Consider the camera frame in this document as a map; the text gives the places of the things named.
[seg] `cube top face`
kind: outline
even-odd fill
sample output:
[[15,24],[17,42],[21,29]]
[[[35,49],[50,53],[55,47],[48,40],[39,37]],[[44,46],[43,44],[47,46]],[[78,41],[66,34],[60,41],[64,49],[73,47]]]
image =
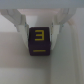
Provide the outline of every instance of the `cube top face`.
[[49,27],[32,27],[29,29],[28,46],[30,55],[50,55]]

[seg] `dark block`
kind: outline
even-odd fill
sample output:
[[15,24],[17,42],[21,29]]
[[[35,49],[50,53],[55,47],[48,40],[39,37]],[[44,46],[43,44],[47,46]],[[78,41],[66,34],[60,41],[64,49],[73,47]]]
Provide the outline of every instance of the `dark block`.
[[50,55],[49,27],[32,27],[29,29],[28,47],[32,56]]

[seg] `yellow marking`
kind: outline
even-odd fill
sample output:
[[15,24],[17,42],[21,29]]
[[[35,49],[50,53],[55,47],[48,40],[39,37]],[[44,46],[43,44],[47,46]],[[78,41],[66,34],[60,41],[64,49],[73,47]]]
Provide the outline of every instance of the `yellow marking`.
[[46,52],[46,50],[33,50],[33,52]]
[[44,41],[44,30],[35,30],[35,32],[42,32],[42,34],[36,34],[36,36],[42,36],[42,39],[35,39],[35,41]]

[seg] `block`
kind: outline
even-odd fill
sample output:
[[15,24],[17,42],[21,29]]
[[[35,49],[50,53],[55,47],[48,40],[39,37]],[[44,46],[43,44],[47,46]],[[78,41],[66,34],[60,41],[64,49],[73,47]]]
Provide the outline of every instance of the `block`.
[[29,29],[28,47],[31,56],[50,55],[49,27],[31,27]]

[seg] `yellow number 3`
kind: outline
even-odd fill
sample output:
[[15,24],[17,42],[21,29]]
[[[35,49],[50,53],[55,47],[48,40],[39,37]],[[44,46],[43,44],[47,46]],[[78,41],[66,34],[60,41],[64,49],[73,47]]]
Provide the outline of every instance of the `yellow number 3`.
[[35,41],[44,41],[44,30],[35,30],[35,32],[42,32],[42,34],[36,34],[36,36],[42,36],[42,38],[35,39]]

